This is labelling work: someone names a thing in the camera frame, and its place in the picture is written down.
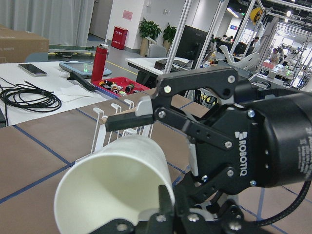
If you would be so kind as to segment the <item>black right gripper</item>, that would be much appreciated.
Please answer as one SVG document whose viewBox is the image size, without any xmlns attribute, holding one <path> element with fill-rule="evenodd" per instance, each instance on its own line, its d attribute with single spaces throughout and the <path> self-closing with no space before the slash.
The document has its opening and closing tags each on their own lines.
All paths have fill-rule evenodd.
<svg viewBox="0 0 312 234">
<path fill-rule="evenodd" d="M 274 89 L 192 123 L 194 195 L 237 194 L 312 179 L 312 96 Z"/>
</svg>

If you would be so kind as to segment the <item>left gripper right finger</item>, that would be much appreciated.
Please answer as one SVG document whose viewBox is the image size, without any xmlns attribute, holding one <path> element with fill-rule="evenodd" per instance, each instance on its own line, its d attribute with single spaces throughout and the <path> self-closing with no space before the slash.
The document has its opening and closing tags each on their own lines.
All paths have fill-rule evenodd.
<svg viewBox="0 0 312 234">
<path fill-rule="evenodd" d="M 159 211 L 157 219 L 173 219 L 175 216 L 174 205 L 172 204 L 169 192 L 165 185 L 158 187 Z"/>
</svg>

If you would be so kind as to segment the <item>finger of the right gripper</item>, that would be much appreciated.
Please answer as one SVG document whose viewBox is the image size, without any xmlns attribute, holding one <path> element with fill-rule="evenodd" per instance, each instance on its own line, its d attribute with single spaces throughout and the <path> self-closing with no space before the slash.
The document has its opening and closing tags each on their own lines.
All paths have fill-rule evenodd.
<svg viewBox="0 0 312 234">
<path fill-rule="evenodd" d="M 222 165 L 214 173 L 195 176 L 188 172 L 175 186 L 176 204 L 184 203 L 188 208 L 201 208 L 204 213 L 219 215 L 224 206 L 237 203 L 237 172 L 230 165 Z"/>
<path fill-rule="evenodd" d="M 216 66 L 173 72 L 158 76 L 156 80 L 156 90 L 148 96 L 158 107 L 156 121 L 163 122 L 188 136 L 220 149 L 232 147 L 232 139 L 225 133 L 199 123 L 191 115 L 172 107 L 171 103 L 173 96 L 177 94 L 185 94 L 198 104 L 201 104 L 203 98 L 209 95 L 219 98 L 220 101 L 232 102 L 238 80 L 238 73 L 234 68 Z"/>
</svg>

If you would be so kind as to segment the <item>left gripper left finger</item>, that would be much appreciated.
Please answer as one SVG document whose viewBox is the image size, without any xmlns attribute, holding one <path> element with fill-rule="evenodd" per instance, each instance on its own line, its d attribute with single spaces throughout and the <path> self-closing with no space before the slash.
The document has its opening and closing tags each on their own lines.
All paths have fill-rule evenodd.
<svg viewBox="0 0 312 234">
<path fill-rule="evenodd" d="M 91 232 L 92 234 L 148 234 L 147 221 L 137 225 L 126 219 L 114 219 Z"/>
</svg>

